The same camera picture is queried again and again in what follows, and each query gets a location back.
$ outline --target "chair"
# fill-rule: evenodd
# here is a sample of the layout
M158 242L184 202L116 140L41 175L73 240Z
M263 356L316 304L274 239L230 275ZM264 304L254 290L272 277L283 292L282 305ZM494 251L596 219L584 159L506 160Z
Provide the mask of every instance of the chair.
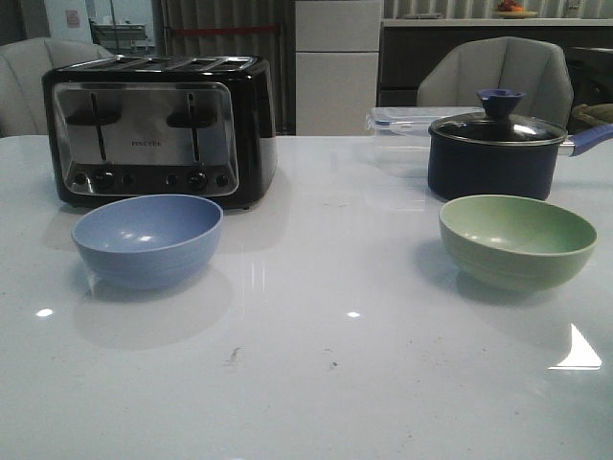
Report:
M421 106L481 106L475 92L508 88L527 94L514 113L566 126L573 87L562 49L503 36L464 43L449 52L418 90Z
M0 46L0 136L47 134L45 72L110 56L99 45L48 37Z

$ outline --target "pot lid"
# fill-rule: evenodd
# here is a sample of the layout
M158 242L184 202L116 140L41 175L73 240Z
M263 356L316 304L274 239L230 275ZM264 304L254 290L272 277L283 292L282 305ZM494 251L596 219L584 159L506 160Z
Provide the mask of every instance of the pot lid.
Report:
M509 89L477 92L486 113L446 117L430 125L431 132L449 139L475 144L528 147L559 144L566 138L563 126L511 112L526 93Z

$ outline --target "toaster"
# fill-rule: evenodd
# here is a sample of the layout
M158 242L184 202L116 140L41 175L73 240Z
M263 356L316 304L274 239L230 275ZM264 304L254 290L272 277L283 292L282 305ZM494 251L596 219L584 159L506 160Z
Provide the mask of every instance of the toaster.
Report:
M126 57L42 80L59 197L75 206L152 194L248 208L277 167L261 57Z

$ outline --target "lid knob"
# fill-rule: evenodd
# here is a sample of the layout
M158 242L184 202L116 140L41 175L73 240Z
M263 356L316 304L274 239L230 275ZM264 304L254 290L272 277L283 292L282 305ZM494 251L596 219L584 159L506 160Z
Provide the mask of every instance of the lid knob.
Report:
M526 93L515 92L512 89L480 89L477 91L477 96L486 114L498 120L508 118Z

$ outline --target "blue bowl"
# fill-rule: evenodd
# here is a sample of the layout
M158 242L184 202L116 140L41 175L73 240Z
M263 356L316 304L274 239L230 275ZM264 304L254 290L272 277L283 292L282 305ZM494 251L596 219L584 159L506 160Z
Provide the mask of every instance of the blue bowl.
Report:
M223 211L193 195L144 195L83 216L72 231L87 266L124 288L167 288L213 257Z

